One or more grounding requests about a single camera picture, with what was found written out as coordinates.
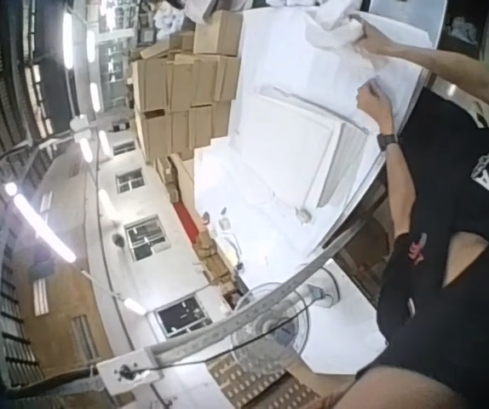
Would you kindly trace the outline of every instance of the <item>black watch strap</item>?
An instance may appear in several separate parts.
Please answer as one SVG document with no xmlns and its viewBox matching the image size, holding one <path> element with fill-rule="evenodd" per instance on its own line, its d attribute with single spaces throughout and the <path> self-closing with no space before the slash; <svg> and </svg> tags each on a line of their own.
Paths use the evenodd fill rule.
<svg viewBox="0 0 489 409">
<path fill-rule="evenodd" d="M 379 149 L 381 149 L 381 152 L 384 152 L 387 150 L 387 146 L 391 143 L 398 143 L 398 139 L 396 139 L 395 134 L 379 134 L 377 135 L 377 143 L 379 144 Z"/>
</svg>

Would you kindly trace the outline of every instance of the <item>brown box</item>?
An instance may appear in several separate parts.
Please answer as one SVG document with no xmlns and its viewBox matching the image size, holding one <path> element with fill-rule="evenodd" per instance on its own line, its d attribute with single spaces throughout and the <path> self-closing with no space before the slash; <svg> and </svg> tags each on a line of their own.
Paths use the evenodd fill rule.
<svg viewBox="0 0 489 409">
<path fill-rule="evenodd" d="M 167 106 L 167 67 L 163 60 L 151 58 L 133 62 L 133 99 L 139 112 Z"/>
<path fill-rule="evenodd" d="M 192 107 L 211 104 L 214 100 L 218 61 L 201 55 L 178 54 L 175 56 L 175 62 L 193 64 Z"/>
<path fill-rule="evenodd" d="M 195 107 L 189 110 L 188 148 L 207 147 L 212 138 L 212 107 Z"/>
<path fill-rule="evenodd" d="M 180 159 L 182 159 L 185 162 L 187 160 L 193 159 L 193 153 L 194 153 L 193 149 L 189 149 L 187 151 L 178 153 L 178 156 L 180 156 Z"/>
<path fill-rule="evenodd" d="M 192 247 L 193 250 L 195 251 L 195 254 L 197 254 L 197 257 L 199 257 L 199 260 L 201 261 L 209 257 L 212 257 L 216 254 L 216 248 L 202 249 L 198 243 L 193 244 Z"/>
<path fill-rule="evenodd" d="M 141 58 L 146 60 L 153 57 L 166 57 L 171 50 L 178 50 L 182 45 L 180 34 L 171 34 L 168 38 L 159 40 L 154 45 L 141 50 Z"/>
<path fill-rule="evenodd" d="M 227 136 L 229 132 L 229 113 L 231 102 L 216 102 L 212 104 L 212 137 Z"/>
<path fill-rule="evenodd" d="M 237 55 L 242 25 L 242 14 L 216 11 L 207 24 L 195 26 L 193 53 Z"/>
<path fill-rule="evenodd" d="M 156 171 L 164 185 L 168 183 L 176 183 L 176 174 L 171 162 L 166 156 L 156 159 Z"/>
<path fill-rule="evenodd" d="M 136 113 L 137 135 L 144 158 L 152 163 L 156 158 L 171 154 L 170 115 L 163 110 Z"/>
<path fill-rule="evenodd" d="M 237 95 L 241 60 L 220 56 L 214 86 L 214 101 L 231 101 Z"/>
<path fill-rule="evenodd" d="M 167 62 L 167 111 L 187 111 L 193 98 L 193 63 Z"/>
<path fill-rule="evenodd" d="M 195 192 L 193 191 L 193 159 L 184 161 L 178 154 L 170 155 L 170 160 L 176 168 L 178 178 L 178 190 L 180 190 L 181 201 L 187 212 L 192 217 L 195 227 L 200 231 L 206 229 L 203 219 L 195 209 Z"/>
<path fill-rule="evenodd" d="M 214 240 L 210 237 L 208 231 L 199 232 L 197 236 L 197 242 L 202 249 L 209 249 L 213 246 L 216 246 Z"/>
<path fill-rule="evenodd" d="M 171 203 L 180 202 L 180 194 L 178 193 L 178 187 L 175 183 L 168 183 L 165 185 L 167 193 L 169 194 L 169 201 Z"/>
<path fill-rule="evenodd" d="M 178 153 L 189 149 L 189 111 L 173 112 L 170 116 L 170 152 Z"/>
<path fill-rule="evenodd" d="M 193 39 L 195 37 L 195 32 L 181 32 L 181 50 L 182 51 L 193 51 Z"/>
</svg>

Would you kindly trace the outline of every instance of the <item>window frame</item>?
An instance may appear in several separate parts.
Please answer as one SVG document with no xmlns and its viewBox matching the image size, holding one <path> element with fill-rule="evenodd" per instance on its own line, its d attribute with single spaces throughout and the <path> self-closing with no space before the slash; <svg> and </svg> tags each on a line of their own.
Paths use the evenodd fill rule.
<svg viewBox="0 0 489 409">
<path fill-rule="evenodd" d="M 161 229 L 161 232 L 162 232 L 163 237 L 164 237 L 164 241 L 161 243 L 154 243 L 154 244 L 150 245 L 151 254 L 149 254 L 147 256 L 138 257 L 135 250 L 138 248 L 141 248 L 143 245 L 146 245 L 147 242 L 134 245 L 133 240 L 129 234 L 129 231 L 133 228 L 145 226 L 151 221 L 157 221 L 158 222 L 158 226 Z M 150 256 L 153 256 L 154 254 L 157 254 L 161 251 L 164 251 L 164 250 L 167 250 L 170 248 L 169 237 L 167 236 L 167 232 L 165 231 L 165 229 L 163 227 L 163 223 L 161 222 L 161 219 L 158 215 L 145 217 L 143 219 L 138 220 L 137 222 L 127 224 L 124 226 L 124 231 L 125 231 L 125 238 L 127 240 L 127 246 L 129 247 L 129 251 L 131 253 L 131 256 L 133 257 L 133 261 L 135 261 L 135 262 L 139 262 L 140 260 L 144 260 Z"/>
<path fill-rule="evenodd" d="M 32 281 L 32 303 L 35 317 L 49 314 L 48 285 L 45 277 Z"/>
<path fill-rule="evenodd" d="M 181 328 L 178 328 L 175 331 L 169 331 L 167 329 L 167 327 L 165 326 L 165 323 L 163 322 L 159 313 L 162 313 L 163 311 L 167 311 L 170 308 L 173 308 L 175 305 L 181 304 L 181 303 L 183 303 L 189 299 L 195 300 L 195 302 L 197 303 L 198 307 L 201 310 L 201 313 L 203 314 L 203 317 L 195 320 L 194 322 L 192 322 L 190 324 L 182 326 Z M 204 305 L 199 300 L 197 292 L 192 292 L 191 294 L 187 294 L 184 297 L 180 297 L 173 302 L 165 304 L 163 307 L 156 308 L 154 311 L 152 311 L 152 314 L 154 314 L 155 319 L 158 322 L 159 327 L 161 328 L 161 331 L 163 331 L 163 334 L 165 335 L 165 337 L 167 339 L 176 338 L 176 337 L 179 337 L 180 335 L 187 334 L 189 332 L 193 332 L 193 331 L 199 330 L 201 328 L 205 328 L 206 326 L 211 325 L 213 322 L 212 318 L 209 316 L 206 308 L 204 307 Z"/>
<path fill-rule="evenodd" d="M 130 139 L 125 142 L 120 142 L 117 145 L 112 146 L 112 156 L 123 155 L 124 153 L 133 152 L 136 150 L 136 143 L 134 140 Z"/>
<path fill-rule="evenodd" d="M 72 317 L 71 320 L 72 338 L 76 343 L 77 350 L 82 357 L 83 363 L 96 362 L 101 358 L 99 349 L 95 345 L 91 325 L 87 314 L 80 314 Z"/>
<path fill-rule="evenodd" d="M 139 172 L 141 174 L 140 177 L 129 179 L 128 181 L 120 181 L 121 178 L 126 177 L 126 176 L 130 176 L 131 174 L 133 174 L 135 172 Z M 133 181 L 140 181 L 140 180 L 142 180 L 142 184 L 139 187 L 133 187 L 132 182 Z M 122 190 L 122 188 L 125 186 L 127 186 L 128 189 Z M 146 180 L 144 179 L 144 173 L 142 172 L 141 167 L 116 175 L 116 190 L 118 191 L 118 193 L 127 193 L 127 192 L 130 192 L 132 190 L 139 189 L 143 186 L 146 186 Z"/>
</svg>

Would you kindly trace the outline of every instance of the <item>electric fan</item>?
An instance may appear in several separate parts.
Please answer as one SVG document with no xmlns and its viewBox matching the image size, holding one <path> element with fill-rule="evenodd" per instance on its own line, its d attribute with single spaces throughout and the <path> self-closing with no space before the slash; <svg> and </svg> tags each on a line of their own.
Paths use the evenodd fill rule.
<svg viewBox="0 0 489 409">
<path fill-rule="evenodd" d="M 308 308 L 320 300 L 324 307 L 338 301 L 335 281 L 326 285 L 301 285 L 272 308 L 231 334 L 233 357 L 248 372 L 267 375 L 284 371 L 296 360 L 308 340 Z M 243 309 L 272 293 L 280 284 L 267 283 L 247 292 L 237 303 Z"/>
</svg>

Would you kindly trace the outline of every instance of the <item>table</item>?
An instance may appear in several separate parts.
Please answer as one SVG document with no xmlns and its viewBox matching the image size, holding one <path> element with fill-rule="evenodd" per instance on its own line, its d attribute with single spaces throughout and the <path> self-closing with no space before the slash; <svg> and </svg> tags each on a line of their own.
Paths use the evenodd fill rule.
<svg viewBox="0 0 489 409">
<path fill-rule="evenodd" d="M 409 0 L 408 5 L 413 5 L 416 0 Z M 371 10 L 375 12 L 379 8 L 379 2 L 371 5 Z M 256 43 L 248 41 L 250 36 L 262 39 L 269 34 L 271 27 L 270 19 L 273 13 L 272 9 L 256 9 L 247 11 L 244 14 L 243 33 L 241 37 L 241 51 L 243 56 L 241 76 L 239 78 L 239 92 L 244 89 L 250 89 L 255 80 L 256 72 L 250 69 L 255 61 L 261 59 L 262 49 L 261 40 Z M 440 11 L 440 15 L 445 13 L 445 9 Z M 437 44 L 439 35 L 430 33 L 434 44 Z M 427 75 L 424 75 L 418 82 L 417 88 L 413 93 L 411 104 L 405 112 L 402 125 L 411 114 L 420 89 L 425 84 Z M 232 115 L 230 118 L 230 135 L 236 132 L 239 127 L 239 113 L 241 110 L 241 98 L 236 99 L 232 106 Z M 232 229 L 250 248 L 245 249 L 244 253 L 252 254 L 252 259 L 245 260 L 244 273 L 241 278 L 249 288 L 265 284 L 267 282 L 283 282 L 290 278 L 296 268 L 305 262 L 302 255 L 297 252 L 289 251 L 291 244 L 285 241 L 284 237 L 276 237 L 269 231 L 272 221 L 265 215 L 253 214 L 254 211 L 248 209 L 239 200 L 239 196 L 233 194 L 233 187 L 239 183 L 239 172 L 233 169 L 232 174 L 215 169 L 216 166 L 227 170 L 232 166 L 231 149 L 227 148 L 227 138 L 224 140 L 214 140 L 212 147 L 204 150 L 196 157 L 196 205 L 200 213 L 208 211 L 211 214 L 211 220 L 216 220 L 215 212 L 217 208 L 226 207 L 230 215 L 239 215 L 238 218 L 232 219 Z M 379 170 L 383 167 L 384 159 L 378 155 L 376 144 L 370 144 L 368 154 L 377 155 L 377 158 L 364 165 L 363 176 L 359 180 L 358 188 L 354 189 L 352 198 L 347 202 L 340 211 L 339 216 L 331 225 L 330 232 L 322 237 L 313 237 L 311 251 L 314 253 L 348 218 L 348 215 L 361 201 L 365 192 L 375 181 Z M 216 200 L 214 197 L 218 194 L 223 196 L 223 200 Z M 255 230 L 250 227 L 253 220 L 259 220 L 258 225 L 262 224 L 263 229 Z M 222 242 L 216 239 L 220 247 Z M 368 303 L 360 290 L 350 281 L 347 275 L 334 263 L 327 263 L 326 267 L 330 269 L 337 279 L 340 286 L 342 301 L 334 308 L 322 309 L 311 308 L 311 331 L 309 333 L 308 344 L 302 353 L 303 360 L 309 367 L 317 373 L 329 374 L 351 374 L 355 373 L 361 366 L 373 359 L 383 348 L 384 339 L 378 332 L 376 323 L 376 313 L 374 308 Z"/>
</svg>

